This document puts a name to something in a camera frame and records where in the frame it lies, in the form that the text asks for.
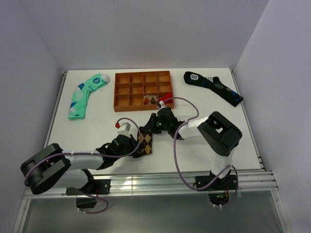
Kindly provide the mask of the brown argyle sock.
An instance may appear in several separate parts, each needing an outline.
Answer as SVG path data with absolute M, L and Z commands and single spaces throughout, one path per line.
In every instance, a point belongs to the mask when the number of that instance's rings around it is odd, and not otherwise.
M 144 130 L 142 127 L 140 127 L 139 130 L 140 133 L 137 134 L 137 138 L 140 142 L 140 146 L 138 149 L 138 153 L 134 156 L 135 158 L 152 154 L 152 133 L 150 131 Z

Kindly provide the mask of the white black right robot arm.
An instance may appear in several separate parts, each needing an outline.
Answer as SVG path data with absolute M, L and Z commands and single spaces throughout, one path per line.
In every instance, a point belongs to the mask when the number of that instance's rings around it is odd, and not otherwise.
M 161 108 L 152 114 L 141 132 L 160 134 L 167 132 L 177 140 L 191 137 L 203 137 L 215 152 L 210 174 L 211 186 L 221 189 L 227 183 L 231 172 L 232 151 L 240 142 L 242 132 L 221 113 L 214 111 L 209 116 L 188 122 L 179 121 L 171 108 Z

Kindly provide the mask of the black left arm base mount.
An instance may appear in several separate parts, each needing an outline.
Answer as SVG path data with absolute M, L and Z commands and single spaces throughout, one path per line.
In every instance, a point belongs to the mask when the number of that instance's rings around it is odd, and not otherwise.
M 76 196 L 76 207 L 78 211 L 86 214 L 98 214 L 104 212 L 109 207 L 109 202 L 101 197 L 110 192 L 110 179 L 95 179 L 89 181 L 84 187 L 77 189 L 73 187 L 66 188 L 67 196 Z M 92 211 L 97 204 L 105 203 L 102 210 Z

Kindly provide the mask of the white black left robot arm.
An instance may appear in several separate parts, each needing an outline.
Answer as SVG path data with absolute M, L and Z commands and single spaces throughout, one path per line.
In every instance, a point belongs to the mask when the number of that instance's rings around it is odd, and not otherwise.
M 113 166 L 122 157 L 140 157 L 141 144 L 132 135 L 118 135 L 110 143 L 91 152 L 63 152 L 52 143 L 26 160 L 20 170 L 24 184 L 34 195 L 52 187 L 73 187 L 84 194 L 94 190 L 95 182 L 90 170 L 103 170 Z

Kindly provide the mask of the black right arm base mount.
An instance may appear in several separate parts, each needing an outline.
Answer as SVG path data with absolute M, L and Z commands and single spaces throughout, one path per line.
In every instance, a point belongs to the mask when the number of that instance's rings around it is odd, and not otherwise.
M 204 176 L 195 176 L 195 183 L 192 187 L 202 188 L 207 185 L 215 175 L 209 174 Z M 217 178 L 209 187 L 204 191 L 219 191 L 218 193 L 208 194 L 209 201 L 215 205 L 225 205 L 229 202 L 229 191 L 233 191 L 237 187 L 237 176 L 227 174 L 223 179 Z

